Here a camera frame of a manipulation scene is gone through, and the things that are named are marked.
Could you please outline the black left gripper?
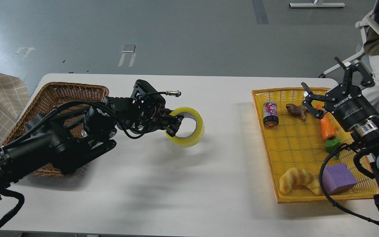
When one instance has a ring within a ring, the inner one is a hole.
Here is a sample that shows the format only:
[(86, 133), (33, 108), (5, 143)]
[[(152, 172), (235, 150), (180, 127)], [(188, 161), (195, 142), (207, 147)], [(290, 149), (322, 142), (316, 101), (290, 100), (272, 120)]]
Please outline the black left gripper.
[(184, 118), (184, 115), (172, 114), (172, 110), (164, 107), (148, 107), (137, 117), (134, 128), (142, 133), (164, 130), (168, 136), (175, 137)]

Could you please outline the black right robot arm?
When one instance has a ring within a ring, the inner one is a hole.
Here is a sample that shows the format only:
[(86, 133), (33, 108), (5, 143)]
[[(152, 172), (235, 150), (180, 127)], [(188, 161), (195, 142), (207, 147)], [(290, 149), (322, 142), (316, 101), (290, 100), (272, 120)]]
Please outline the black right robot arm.
[[(351, 144), (340, 144), (323, 161), (318, 180), (325, 198), (336, 208), (379, 226), (379, 221), (357, 214), (335, 201), (324, 186), (323, 174), (331, 157), (343, 150), (355, 153), (353, 163), (356, 169), (369, 179), (375, 180), (379, 189), (379, 114), (362, 94), (362, 88), (375, 85), (371, 74), (359, 60), (353, 64), (335, 60), (344, 70), (343, 81), (324, 95), (317, 95), (302, 83), (305, 90), (302, 104), (317, 119), (332, 114), (345, 132), (352, 135)], [(379, 212), (379, 193), (373, 197)]]

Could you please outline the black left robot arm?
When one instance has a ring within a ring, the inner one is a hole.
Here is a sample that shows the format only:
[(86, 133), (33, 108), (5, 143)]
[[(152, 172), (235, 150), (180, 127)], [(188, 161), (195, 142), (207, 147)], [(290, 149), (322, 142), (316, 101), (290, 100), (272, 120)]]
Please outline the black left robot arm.
[(47, 114), (37, 114), (24, 125), (25, 134), (0, 147), (0, 201), (2, 196), (18, 201), (0, 219), (0, 228), (25, 202), (23, 194), (9, 190), (10, 185), (45, 165), (70, 174), (113, 150), (118, 129), (131, 139), (156, 130), (174, 137), (183, 116), (173, 115), (165, 107), (165, 95), (179, 97), (181, 92), (159, 92), (138, 79), (130, 97), (106, 96), (100, 102), (71, 100)]

